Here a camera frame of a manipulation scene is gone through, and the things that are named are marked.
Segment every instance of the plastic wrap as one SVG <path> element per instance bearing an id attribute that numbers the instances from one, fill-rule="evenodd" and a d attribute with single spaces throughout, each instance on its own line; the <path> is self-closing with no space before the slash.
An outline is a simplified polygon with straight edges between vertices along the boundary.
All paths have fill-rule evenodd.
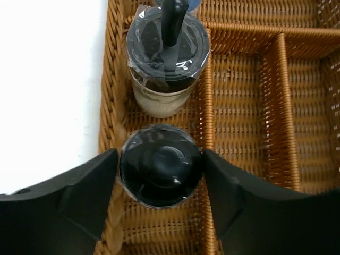
<path id="1" fill-rule="evenodd" d="M 208 34 L 192 14 L 183 21 L 175 70 L 165 68 L 160 8 L 140 6 L 127 33 L 128 66 L 138 86 L 156 92 L 177 92 L 194 84 L 210 53 Z"/>
<path id="2" fill-rule="evenodd" d="M 200 149 L 182 129 L 154 124 L 123 146 L 120 182 L 146 207 L 174 208 L 193 195 L 202 177 Z"/>

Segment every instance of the woven rattan organizer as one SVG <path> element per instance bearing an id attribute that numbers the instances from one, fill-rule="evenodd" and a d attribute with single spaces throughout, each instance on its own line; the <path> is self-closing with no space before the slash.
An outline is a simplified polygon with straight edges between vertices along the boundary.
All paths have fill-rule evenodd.
<path id="1" fill-rule="evenodd" d="M 339 0 L 203 0 L 208 64 L 177 115 L 136 105 L 126 33 L 141 0 L 109 0 L 100 151 L 151 123 L 185 129 L 198 145 L 277 185 L 320 193 L 340 185 Z M 95 254 L 209 254 L 219 250 L 205 184 L 170 210 L 147 209 L 115 185 Z"/>

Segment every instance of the white table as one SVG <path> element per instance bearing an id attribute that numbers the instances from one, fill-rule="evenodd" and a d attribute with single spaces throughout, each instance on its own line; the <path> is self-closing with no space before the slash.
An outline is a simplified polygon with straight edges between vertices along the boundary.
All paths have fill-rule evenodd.
<path id="1" fill-rule="evenodd" d="M 0 1 L 0 193 L 97 154 L 107 0 Z"/>

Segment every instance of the black container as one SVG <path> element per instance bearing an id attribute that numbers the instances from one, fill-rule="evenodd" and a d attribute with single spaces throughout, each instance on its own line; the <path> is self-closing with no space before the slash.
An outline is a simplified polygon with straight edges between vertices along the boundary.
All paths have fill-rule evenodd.
<path id="1" fill-rule="evenodd" d="M 156 92 L 177 92 L 194 84 L 210 52 L 202 23 L 187 13 L 187 0 L 142 6 L 127 33 L 129 67 L 135 81 Z"/>
<path id="2" fill-rule="evenodd" d="M 182 129 L 155 124 L 131 135 L 120 161 L 128 194 L 151 208 L 175 207 L 192 195 L 202 177 L 201 151 Z"/>

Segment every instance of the container with black lid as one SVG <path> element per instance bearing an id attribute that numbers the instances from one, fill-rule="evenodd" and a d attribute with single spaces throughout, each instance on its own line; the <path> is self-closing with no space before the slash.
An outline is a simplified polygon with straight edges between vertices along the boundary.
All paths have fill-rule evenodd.
<path id="1" fill-rule="evenodd" d="M 188 0 L 141 6 L 127 33 L 134 95 L 153 117 L 170 117 L 181 109 L 210 53 L 208 34 L 188 7 Z"/>
<path id="2" fill-rule="evenodd" d="M 203 173 L 201 151 L 182 129 L 150 125 L 123 146 L 119 173 L 136 201 L 155 209 L 172 208 L 194 194 Z"/>

